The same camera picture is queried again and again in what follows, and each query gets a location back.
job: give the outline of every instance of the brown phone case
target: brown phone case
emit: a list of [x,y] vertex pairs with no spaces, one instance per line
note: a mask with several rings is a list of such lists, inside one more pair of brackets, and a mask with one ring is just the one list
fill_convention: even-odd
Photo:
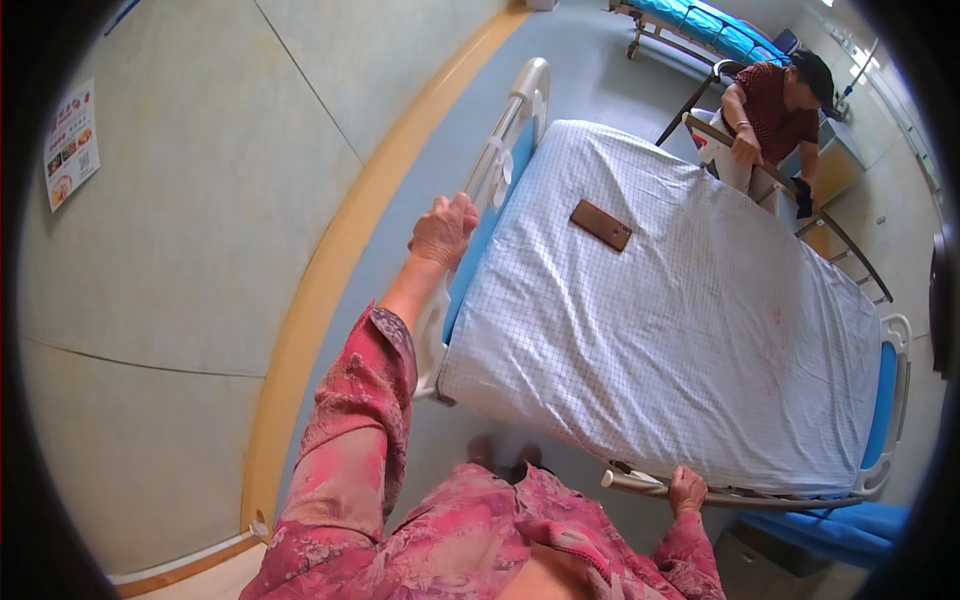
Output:
[[581,200],[570,214],[570,221],[576,223],[588,233],[610,246],[617,252],[623,252],[627,240],[634,233],[632,229],[620,223],[603,209]]

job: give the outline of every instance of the elderly woman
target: elderly woman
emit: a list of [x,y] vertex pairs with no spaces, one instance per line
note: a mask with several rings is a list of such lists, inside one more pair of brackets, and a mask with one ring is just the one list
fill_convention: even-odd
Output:
[[653,557],[634,553],[597,502],[529,464],[513,485],[483,461],[460,465],[384,533],[417,382],[410,330],[477,222],[458,194],[414,226],[399,275],[317,390],[286,506],[241,599],[723,598],[700,516],[707,486],[686,467]]

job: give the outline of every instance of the white pants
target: white pants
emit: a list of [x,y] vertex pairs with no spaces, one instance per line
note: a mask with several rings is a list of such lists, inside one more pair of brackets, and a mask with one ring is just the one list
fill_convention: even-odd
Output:
[[[721,132],[727,130],[719,109],[713,113],[710,124]],[[701,150],[701,159],[703,158],[703,150]],[[777,216],[778,194],[767,194],[767,191],[774,184],[772,177],[760,169],[754,169],[753,165],[744,166],[740,164],[733,157],[733,152],[729,151],[714,153],[713,166],[716,167],[720,181],[733,189],[740,190],[754,202],[762,200],[759,203],[760,206],[775,217]]]

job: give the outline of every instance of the black cap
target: black cap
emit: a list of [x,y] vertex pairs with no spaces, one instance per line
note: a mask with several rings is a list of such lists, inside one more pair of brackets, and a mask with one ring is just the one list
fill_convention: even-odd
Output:
[[831,119],[843,121],[833,107],[833,75],[823,59],[802,49],[791,54],[790,60],[797,67],[802,83],[810,86],[813,97],[820,102],[820,110]]

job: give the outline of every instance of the pink floral blouse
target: pink floral blouse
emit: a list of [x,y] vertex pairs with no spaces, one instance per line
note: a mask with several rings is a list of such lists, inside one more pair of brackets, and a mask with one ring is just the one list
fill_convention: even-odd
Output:
[[241,600],[495,598],[531,541],[586,562],[596,598],[724,598],[699,514],[638,556],[596,501],[533,467],[511,486],[460,465],[385,535],[416,382],[406,326],[368,307],[317,390],[286,506]]

